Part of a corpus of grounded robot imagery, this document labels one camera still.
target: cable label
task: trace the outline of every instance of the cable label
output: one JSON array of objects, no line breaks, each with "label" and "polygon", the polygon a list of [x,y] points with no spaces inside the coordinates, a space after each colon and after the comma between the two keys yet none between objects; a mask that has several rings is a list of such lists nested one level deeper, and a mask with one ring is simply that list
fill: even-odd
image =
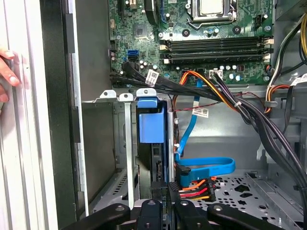
[{"label": "cable label", "polygon": [[192,114],[196,116],[201,116],[204,118],[209,118],[209,109],[205,109],[205,108],[193,109]]},{"label": "cable label", "polygon": [[296,86],[297,84],[303,83],[303,82],[307,82],[307,73],[305,73],[301,78],[296,78],[292,82],[291,86]]},{"label": "cable label", "polygon": [[159,73],[150,69],[148,71],[145,84],[149,85],[150,87],[154,87],[155,83],[158,80],[158,77],[159,77]]}]

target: red wire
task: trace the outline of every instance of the red wire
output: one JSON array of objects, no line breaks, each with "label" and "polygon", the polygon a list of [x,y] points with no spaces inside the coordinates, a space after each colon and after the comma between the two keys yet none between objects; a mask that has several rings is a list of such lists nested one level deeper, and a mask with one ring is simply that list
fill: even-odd
[{"label": "red wire", "polygon": [[203,190],[201,190],[200,192],[197,192],[197,193],[180,194],[180,197],[198,196],[198,195],[201,195],[202,193],[206,192],[207,190],[208,190],[208,188],[204,188]]}]

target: chipset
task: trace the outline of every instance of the chipset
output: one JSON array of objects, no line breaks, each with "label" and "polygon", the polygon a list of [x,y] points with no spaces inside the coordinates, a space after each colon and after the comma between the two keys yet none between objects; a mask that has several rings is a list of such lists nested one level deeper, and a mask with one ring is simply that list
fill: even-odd
[{"label": "chipset", "polygon": [[133,35],[135,39],[144,39],[147,37],[147,27],[146,24],[134,24],[133,25]]}]

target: connector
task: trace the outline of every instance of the connector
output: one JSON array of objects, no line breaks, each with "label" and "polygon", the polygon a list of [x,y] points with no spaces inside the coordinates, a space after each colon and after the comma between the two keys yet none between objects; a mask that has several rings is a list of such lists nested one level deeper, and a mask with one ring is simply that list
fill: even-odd
[{"label": "connector", "polygon": [[268,40],[265,40],[264,45],[274,45],[274,39],[268,39]]},{"label": "connector", "polygon": [[140,52],[136,49],[128,50],[128,52],[127,52],[128,56],[138,56],[139,54],[140,54]]}]

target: yellow wire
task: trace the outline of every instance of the yellow wire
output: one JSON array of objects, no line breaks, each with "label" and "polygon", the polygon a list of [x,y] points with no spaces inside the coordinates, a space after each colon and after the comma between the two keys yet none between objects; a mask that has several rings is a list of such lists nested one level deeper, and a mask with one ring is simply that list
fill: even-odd
[{"label": "yellow wire", "polygon": [[307,15],[303,18],[302,25],[301,25],[302,49],[304,53],[307,55],[306,27],[307,27]]},{"label": "yellow wire", "polygon": [[202,199],[209,199],[210,196],[203,196],[203,197],[199,197],[199,198],[194,198],[194,199],[191,199],[191,200],[202,200]]}]

